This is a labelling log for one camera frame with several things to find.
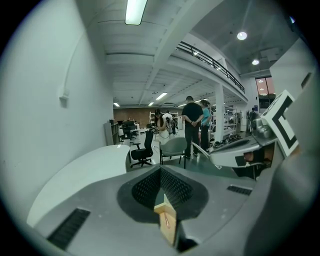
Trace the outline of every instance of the dark pants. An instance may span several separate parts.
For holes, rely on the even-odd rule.
[[[201,148],[206,150],[209,148],[209,140],[208,140],[208,125],[203,125],[201,128]]]
[[[192,125],[186,125],[184,128],[185,139],[187,143],[187,148],[184,151],[187,157],[191,156],[191,142],[199,145],[199,126],[193,127]],[[193,147],[193,152],[198,154],[198,148]]]

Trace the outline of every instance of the white desk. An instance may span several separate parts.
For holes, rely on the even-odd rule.
[[[27,224],[34,227],[51,209],[89,184],[125,174],[127,145],[104,146],[72,161],[57,172],[33,202]]]

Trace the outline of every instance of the wooden wall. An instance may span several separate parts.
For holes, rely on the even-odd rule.
[[[156,107],[145,107],[145,108],[114,108],[113,109],[113,118],[115,121],[126,121],[128,117],[131,117],[131,120],[137,120],[140,124],[140,128],[145,128],[149,124],[149,113],[150,111],[154,113]],[[181,116],[182,108],[160,108],[161,112],[164,114],[167,110],[170,110],[171,113],[179,113]]]

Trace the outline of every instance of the white wall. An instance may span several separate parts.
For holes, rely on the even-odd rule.
[[[237,104],[234,105],[237,110],[241,111],[241,131],[245,132],[247,127],[247,111],[252,111],[255,105],[258,106],[257,113],[260,113],[259,97],[256,79],[254,77],[242,77],[241,84],[244,87],[245,96],[248,98],[247,104]]]
[[[42,2],[1,60],[0,187],[21,220],[53,175],[105,146],[103,123],[113,117],[112,80],[88,3]],[[70,90],[66,104],[58,96],[64,83]]]
[[[296,99],[302,91],[302,81],[317,65],[312,52],[299,38],[270,68],[275,94],[279,95],[286,89]]]
[[[238,74],[238,72],[232,67],[232,65],[226,60],[226,69],[239,81],[241,84],[241,78]]]

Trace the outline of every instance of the black shirt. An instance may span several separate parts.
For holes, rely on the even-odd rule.
[[[203,114],[204,112],[201,106],[194,102],[188,103],[182,110],[182,115],[187,116],[192,122],[197,121],[197,119]],[[191,126],[191,123],[185,121],[185,126]]]

